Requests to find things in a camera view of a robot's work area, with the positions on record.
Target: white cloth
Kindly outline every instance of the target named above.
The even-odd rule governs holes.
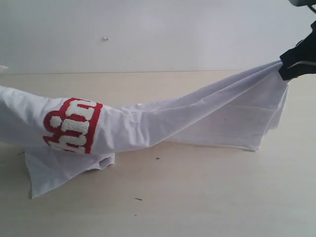
[[[278,126],[286,100],[281,65],[269,63],[180,98],[120,108],[0,86],[0,141],[26,148],[33,196],[106,158],[106,165],[113,163],[114,153],[164,140],[257,150]]]

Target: wrinkled fabric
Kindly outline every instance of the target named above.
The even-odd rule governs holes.
[[[118,108],[0,86],[0,141],[26,148],[34,197],[105,168],[115,153],[164,140],[258,150],[286,101],[281,66],[272,62],[183,97]]]

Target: red printed logo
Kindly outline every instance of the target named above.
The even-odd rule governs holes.
[[[43,136],[44,141],[65,151],[90,154],[102,106],[89,100],[66,100],[60,110],[45,116],[44,127],[53,135]]]

